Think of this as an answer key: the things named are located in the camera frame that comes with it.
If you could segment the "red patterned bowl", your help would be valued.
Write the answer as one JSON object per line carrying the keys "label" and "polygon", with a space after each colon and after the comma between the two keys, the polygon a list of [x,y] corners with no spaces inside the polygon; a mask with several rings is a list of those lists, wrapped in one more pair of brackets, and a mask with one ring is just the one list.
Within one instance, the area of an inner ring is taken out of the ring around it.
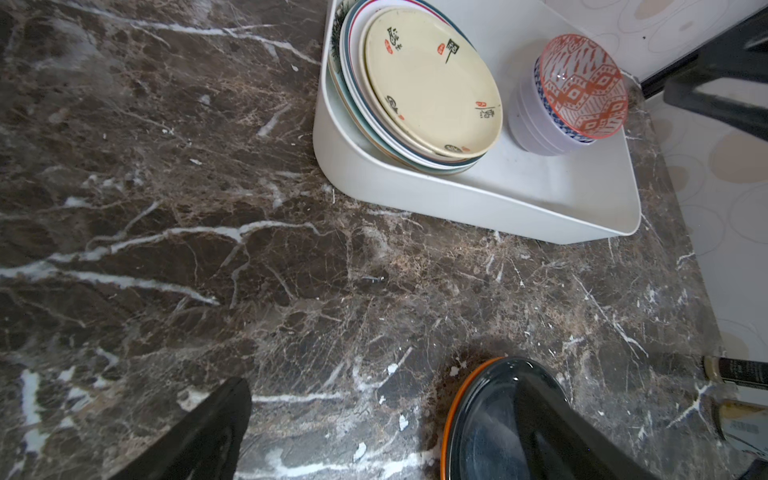
{"label": "red patterned bowl", "polygon": [[592,143],[617,133],[628,117],[623,75],[590,38],[550,40],[534,64],[534,85],[545,112],[568,137]]}

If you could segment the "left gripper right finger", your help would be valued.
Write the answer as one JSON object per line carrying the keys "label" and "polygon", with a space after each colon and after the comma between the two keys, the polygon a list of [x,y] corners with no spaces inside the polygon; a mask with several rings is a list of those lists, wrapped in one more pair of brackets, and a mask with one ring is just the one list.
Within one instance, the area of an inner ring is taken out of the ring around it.
{"label": "left gripper right finger", "polygon": [[539,377],[519,377],[519,442],[532,479],[652,479]]}

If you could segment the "white plate green red rim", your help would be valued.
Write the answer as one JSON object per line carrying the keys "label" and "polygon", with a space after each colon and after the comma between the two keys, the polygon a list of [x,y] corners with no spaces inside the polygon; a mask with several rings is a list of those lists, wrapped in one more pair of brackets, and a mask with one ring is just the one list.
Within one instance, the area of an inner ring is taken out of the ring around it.
{"label": "white plate green red rim", "polygon": [[331,25],[331,39],[329,44],[328,66],[327,66],[327,70],[329,72],[329,78],[332,80],[333,85],[336,89],[336,92],[340,98],[340,101],[344,106],[347,119],[352,121],[352,123],[354,124],[353,130],[362,135],[364,139],[363,144],[365,146],[371,147],[375,153],[381,153],[387,159],[395,161],[402,166],[406,166],[414,170],[418,170],[418,171],[429,173],[429,174],[449,175],[449,174],[461,173],[471,168],[475,163],[469,166],[469,168],[464,169],[462,171],[449,171],[449,172],[440,172],[440,171],[434,171],[434,170],[423,171],[390,156],[385,151],[378,148],[372,142],[373,136],[370,133],[368,133],[368,131],[365,130],[367,125],[362,122],[362,116],[357,111],[356,106],[352,102],[352,97],[350,96],[350,93],[347,89],[347,86],[344,80],[344,76],[342,75],[342,69],[341,69],[341,66],[339,65],[339,57],[338,57],[338,38],[339,38],[339,30],[341,28],[341,23],[344,20],[344,17],[346,16],[351,6],[356,2],[358,1],[340,1],[338,5],[333,8],[333,21]]}

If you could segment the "purple bowl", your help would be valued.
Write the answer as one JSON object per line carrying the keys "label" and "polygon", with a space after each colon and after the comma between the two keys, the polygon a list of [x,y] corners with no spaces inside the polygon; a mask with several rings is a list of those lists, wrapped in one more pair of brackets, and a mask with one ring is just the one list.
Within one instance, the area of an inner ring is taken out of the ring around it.
{"label": "purple bowl", "polygon": [[512,94],[508,120],[516,143],[541,156],[559,156],[592,145],[594,139],[576,133],[554,112],[545,98],[540,71],[537,59]]}

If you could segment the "orange plate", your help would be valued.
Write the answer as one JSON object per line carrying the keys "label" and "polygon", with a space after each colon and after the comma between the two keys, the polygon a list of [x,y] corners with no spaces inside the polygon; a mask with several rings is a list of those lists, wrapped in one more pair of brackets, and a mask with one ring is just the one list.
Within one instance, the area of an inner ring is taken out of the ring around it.
{"label": "orange plate", "polygon": [[448,479],[448,467],[449,467],[449,447],[451,442],[451,434],[454,428],[455,420],[457,417],[457,411],[460,407],[461,401],[466,396],[466,391],[475,383],[476,378],[490,365],[501,360],[501,357],[492,358],[480,366],[478,366],[461,384],[459,387],[448,411],[446,422],[443,430],[443,438],[440,447],[440,479]]}

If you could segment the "cream plate with flower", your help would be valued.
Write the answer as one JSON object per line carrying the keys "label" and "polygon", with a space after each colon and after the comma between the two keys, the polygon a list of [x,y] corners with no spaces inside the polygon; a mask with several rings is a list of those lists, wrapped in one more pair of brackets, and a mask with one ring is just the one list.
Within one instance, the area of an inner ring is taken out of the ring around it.
{"label": "cream plate with flower", "polygon": [[454,24],[442,12],[423,1],[358,1],[351,6],[341,23],[338,38],[339,65],[352,102],[362,116],[372,142],[390,156],[423,171],[462,171],[482,156],[453,158],[435,153],[426,147],[413,145],[403,134],[395,134],[391,122],[378,99],[365,92],[367,77],[360,55],[368,32],[368,23],[386,9],[408,8],[427,13],[447,26]]}

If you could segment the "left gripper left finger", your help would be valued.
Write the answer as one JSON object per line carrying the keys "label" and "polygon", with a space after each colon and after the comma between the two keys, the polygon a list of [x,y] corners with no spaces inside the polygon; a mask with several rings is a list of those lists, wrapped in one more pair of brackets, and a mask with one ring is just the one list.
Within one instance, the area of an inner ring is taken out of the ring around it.
{"label": "left gripper left finger", "polygon": [[232,479],[251,408],[247,381],[229,378],[113,477]]}

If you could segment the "yellow plate red marks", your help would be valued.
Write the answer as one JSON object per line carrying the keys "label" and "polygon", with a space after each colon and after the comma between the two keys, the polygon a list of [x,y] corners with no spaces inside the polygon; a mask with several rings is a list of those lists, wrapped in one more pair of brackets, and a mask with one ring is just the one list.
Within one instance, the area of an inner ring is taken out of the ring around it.
{"label": "yellow plate red marks", "polygon": [[447,21],[421,8],[382,9],[361,42],[368,90],[391,126],[450,159],[482,156],[502,128],[489,68]]}

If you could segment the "black plate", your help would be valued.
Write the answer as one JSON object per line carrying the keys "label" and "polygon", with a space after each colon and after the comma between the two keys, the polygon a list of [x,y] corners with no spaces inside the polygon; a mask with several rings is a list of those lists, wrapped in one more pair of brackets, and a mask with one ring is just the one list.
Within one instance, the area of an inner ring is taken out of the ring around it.
{"label": "black plate", "polygon": [[541,378],[565,397],[559,382],[541,364],[501,357],[476,378],[461,401],[451,434],[448,479],[530,478],[514,411],[523,374]]}

